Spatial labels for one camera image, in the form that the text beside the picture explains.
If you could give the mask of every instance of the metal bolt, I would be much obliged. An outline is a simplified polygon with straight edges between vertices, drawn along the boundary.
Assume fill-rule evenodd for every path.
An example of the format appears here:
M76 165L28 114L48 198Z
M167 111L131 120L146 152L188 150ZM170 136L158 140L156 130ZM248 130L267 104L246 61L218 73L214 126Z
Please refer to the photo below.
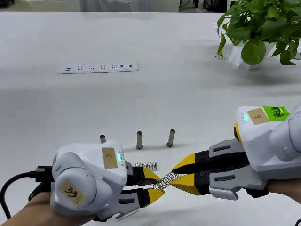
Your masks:
M172 148L174 146L173 141L174 141L174 134L175 134L175 130L171 129L170 133L169 133L169 138L168 138L168 142L166 144L166 146L168 148Z
M102 134L102 135L100 135L100 143L104 143L105 142L105 135L104 134Z
M137 132L137 145L136 145L136 149L137 150L141 150L143 148L142 146L142 132L138 131Z

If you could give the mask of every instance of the black cable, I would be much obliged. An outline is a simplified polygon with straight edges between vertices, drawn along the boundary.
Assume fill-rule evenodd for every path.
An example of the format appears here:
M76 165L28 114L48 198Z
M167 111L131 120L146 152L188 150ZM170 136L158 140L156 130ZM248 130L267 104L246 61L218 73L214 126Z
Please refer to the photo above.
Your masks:
M11 215L8 209L8 206L5 202L5 192L7 190L7 188L14 183L16 180L22 179L22 178L35 178L37 177L39 174L41 174L40 172L36 172L36 171L31 171L31 172L27 172L27 173L21 173L17 176L14 176L13 178L9 179L4 186L2 187L1 191L0 191L0 203L1 206L5 212L6 218L10 219Z
M301 223L301 219L297 220L295 226L299 226L300 223Z

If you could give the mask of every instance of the green label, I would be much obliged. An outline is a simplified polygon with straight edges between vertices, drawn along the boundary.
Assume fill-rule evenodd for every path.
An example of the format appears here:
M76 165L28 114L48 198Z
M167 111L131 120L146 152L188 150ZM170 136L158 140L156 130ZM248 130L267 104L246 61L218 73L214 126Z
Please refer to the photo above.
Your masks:
M263 107L270 121L279 121L286 119L290 113L285 107Z

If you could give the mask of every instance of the table surface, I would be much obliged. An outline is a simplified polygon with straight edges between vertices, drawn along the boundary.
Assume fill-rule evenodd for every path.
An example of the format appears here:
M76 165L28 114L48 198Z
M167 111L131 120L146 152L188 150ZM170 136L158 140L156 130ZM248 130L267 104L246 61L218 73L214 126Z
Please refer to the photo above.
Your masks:
M119 141L129 162L158 162L164 176L186 155L232 139L238 106L292 109L301 97L300 66L269 57L248 72L216 60L220 15L2 12L0 185L51 165L63 145L98 143L100 134ZM131 60L138 72L56 75L62 64ZM165 148L170 129L173 149ZM12 214L35 186L24 179L9 188ZM283 226L301 217L301 206L286 197L239 195L234 202L169 187L153 205L106 225Z

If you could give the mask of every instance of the beige sticker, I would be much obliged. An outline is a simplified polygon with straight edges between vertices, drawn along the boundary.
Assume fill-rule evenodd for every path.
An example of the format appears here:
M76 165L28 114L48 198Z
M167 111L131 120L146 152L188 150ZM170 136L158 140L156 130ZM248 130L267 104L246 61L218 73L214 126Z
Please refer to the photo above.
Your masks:
M59 190L76 206L79 207L83 204L87 197L79 190L70 180L60 186Z
M103 147L103 163L106 169L117 168L117 160L115 155L115 150L112 147Z
M248 111L248 114L249 114L250 118L252 119L252 122L254 123L254 125L259 125L259 124L263 124L263 123L270 121L262 108L257 108L257 109Z

